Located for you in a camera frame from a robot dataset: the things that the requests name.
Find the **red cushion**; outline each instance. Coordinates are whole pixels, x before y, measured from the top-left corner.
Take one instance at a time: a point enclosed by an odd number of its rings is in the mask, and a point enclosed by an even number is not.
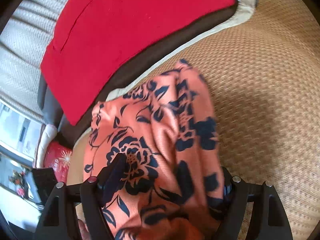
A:
[[[57,181],[66,182],[72,151],[57,142],[51,142],[44,157],[44,167],[53,168]]]
[[[235,0],[69,0],[41,70],[76,124],[112,74],[140,51]]]

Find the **metal rivet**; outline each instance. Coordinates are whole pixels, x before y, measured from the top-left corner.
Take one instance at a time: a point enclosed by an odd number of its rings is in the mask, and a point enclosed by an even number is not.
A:
[[[270,181],[266,181],[266,186],[267,186],[267,187],[272,187],[273,184],[272,184]]]
[[[64,183],[63,182],[58,182],[57,184],[56,184],[56,187],[57,188],[62,188],[64,186]]]
[[[93,183],[93,182],[96,182],[96,181],[97,181],[97,177],[95,177],[95,176],[91,176],[88,179],[88,182],[90,182],[90,183]]]
[[[233,176],[232,180],[236,183],[239,183],[241,181],[241,178],[239,176]]]

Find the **red decorative cushion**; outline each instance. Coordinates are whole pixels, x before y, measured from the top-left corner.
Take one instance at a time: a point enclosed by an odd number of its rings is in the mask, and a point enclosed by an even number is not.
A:
[[[71,155],[72,150],[61,146],[58,142],[51,142],[44,158],[44,167],[53,168],[57,181],[66,182]]]

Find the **white knit blanket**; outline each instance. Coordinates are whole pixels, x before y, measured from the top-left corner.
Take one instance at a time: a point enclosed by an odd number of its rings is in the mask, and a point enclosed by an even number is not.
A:
[[[68,0],[23,0],[0,35],[0,100],[43,121],[40,63]]]

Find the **floral fabric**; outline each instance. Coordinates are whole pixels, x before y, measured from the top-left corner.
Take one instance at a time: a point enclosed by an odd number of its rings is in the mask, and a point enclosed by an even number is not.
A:
[[[206,82],[180,60],[120,98],[97,104],[84,180],[117,154],[127,162],[102,209],[116,240],[203,239],[219,222],[224,178]]]

